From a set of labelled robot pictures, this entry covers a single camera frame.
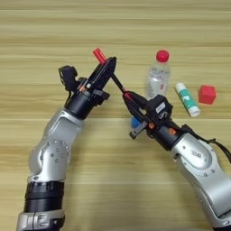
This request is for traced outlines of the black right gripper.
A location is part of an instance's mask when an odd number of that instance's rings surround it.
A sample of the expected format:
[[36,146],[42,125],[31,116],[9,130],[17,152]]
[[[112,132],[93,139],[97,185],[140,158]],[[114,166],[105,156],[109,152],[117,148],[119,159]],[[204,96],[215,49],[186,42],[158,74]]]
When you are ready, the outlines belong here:
[[133,91],[126,91],[123,94],[123,100],[131,115],[141,122],[140,125],[130,132],[130,136],[133,139],[145,130],[150,138],[154,139],[166,151],[170,151],[175,143],[182,137],[183,132],[172,120],[167,121],[162,126],[157,126],[154,123],[147,123],[149,122],[147,116],[141,112],[141,109],[145,109],[148,103],[145,97]]

